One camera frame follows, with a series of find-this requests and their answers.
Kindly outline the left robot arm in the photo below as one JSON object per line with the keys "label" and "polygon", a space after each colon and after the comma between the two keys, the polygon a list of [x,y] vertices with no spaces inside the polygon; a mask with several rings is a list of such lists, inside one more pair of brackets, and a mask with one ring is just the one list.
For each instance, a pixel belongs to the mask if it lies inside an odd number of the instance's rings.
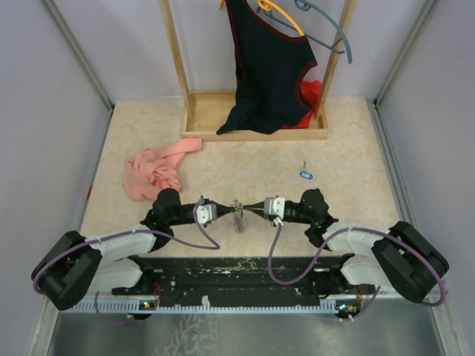
{"label": "left robot arm", "polygon": [[33,290],[60,311],[72,308],[90,293],[131,288],[146,294],[153,289],[154,275],[140,267],[138,255],[157,251],[171,240],[199,248],[196,243],[175,237],[173,227],[194,224],[202,231],[234,211],[205,196],[196,203],[183,204],[177,190],[164,189],[145,219],[127,231],[102,237],[66,232],[34,268]]}

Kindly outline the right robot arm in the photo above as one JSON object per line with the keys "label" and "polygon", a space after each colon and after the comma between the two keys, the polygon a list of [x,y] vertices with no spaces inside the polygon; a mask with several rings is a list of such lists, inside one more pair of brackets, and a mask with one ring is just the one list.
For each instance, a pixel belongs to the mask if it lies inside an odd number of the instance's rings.
{"label": "right robot arm", "polygon": [[438,288],[440,297],[430,306],[445,302],[442,278],[449,270],[448,261],[408,222],[399,221],[386,229],[347,224],[329,213],[318,188],[305,190],[299,202],[267,197],[243,208],[277,228],[284,223],[307,224],[304,233],[317,249],[316,258],[323,251],[347,256],[331,276],[332,287],[342,294],[359,285],[373,285],[392,288],[412,303],[427,305],[426,297]]}

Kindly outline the large keyring with small rings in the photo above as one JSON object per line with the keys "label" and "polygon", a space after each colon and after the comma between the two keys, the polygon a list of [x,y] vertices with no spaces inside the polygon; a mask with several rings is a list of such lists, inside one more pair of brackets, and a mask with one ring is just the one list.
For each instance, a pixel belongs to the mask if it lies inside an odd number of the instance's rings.
{"label": "large keyring with small rings", "polygon": [[234,199],[232,202],[232,207],[234,208],[233,220],[235,231],[239,234],[243,233],[245,230],[243,222],[243,204],[237,199]]}

